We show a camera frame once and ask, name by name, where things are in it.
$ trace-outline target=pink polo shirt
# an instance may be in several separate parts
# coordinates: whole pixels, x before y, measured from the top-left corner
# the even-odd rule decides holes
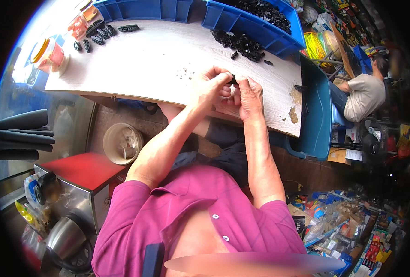
[[[168,261],[185,224],[182,216],[197,208],[208,209],[230,252],[306,254],[286,203],[276,200],[254,208],[222,169],[182,167],[172,171],[164,183],[153,190],[139,181],[115,188],[94,247],[91,264],[98,277],[140,277],[145,247],[152,243],[164,243],[163,261]]]

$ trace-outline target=jeans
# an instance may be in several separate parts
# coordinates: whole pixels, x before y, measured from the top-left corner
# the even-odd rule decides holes
[[[226,171],[240,187],[247,186],[248,160],[244,129],[212,118],[205,139],[223,149],[219,156],[209,158],[197,151],[183,152],[177,156],[171,170],[190,164],[210,165]]]
[[[330,82],[331,102],[336,106],[341,115],[344,114],[348,94],[341,91],[335,84]]]

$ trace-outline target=black shorts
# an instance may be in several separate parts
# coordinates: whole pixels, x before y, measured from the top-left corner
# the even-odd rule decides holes
[[[181,151],[171,170],[191,164],[211,165],[225,170],[240,187],[247,186],[248,160],[244,129],[212,118],[205,139],[223,149],[219,156],[209,158],[197,151]]]

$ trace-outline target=plastic jar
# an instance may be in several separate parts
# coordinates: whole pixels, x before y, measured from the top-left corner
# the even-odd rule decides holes
[[[83,14],[88,23],[95,22],[99,19],[103,20],[102,14],[100,14],[99,10],[94,7],[92,0],[83,0],[77,5],[76,9]]]
[[[85,20],[83,14],[79,10],[74,12],[71,18],[73,18],[68,24],[68,32],[77,41],[81,41],[85,38],[85,34],[88,30],[88,22]]]
[[[69,54],[65,54],[62,47],[53,38],[39,41],[31,53],[31,62],[37,69],[48,74],[64,74],[69,62]]]

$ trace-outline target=tiled floor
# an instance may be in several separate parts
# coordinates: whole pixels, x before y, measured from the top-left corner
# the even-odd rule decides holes
[[[144,141],[149,141],[161,132],[168,121],[160,110],[154,115],[149,115],[143,109],[129,108],[119,104],[117,110],[100,106],[96,123],[91,138],[90,149],[92,152],[103,153],[103,136],[110,126],[124,122],[140,130]],[[216,157],[221,149],[202,137],[199,137],[199,152],[208,157]],[[302,184],[302,194],[313,191],[329,191],[332,189],[346,189],[353,184],[348,178],[352,167],[346,164],[329,161],[317,162],[301,160],[288,154],[280,147],[272,147],[274,160],[283,180],[285,191],[294,193],[298,191],[298,183]]]

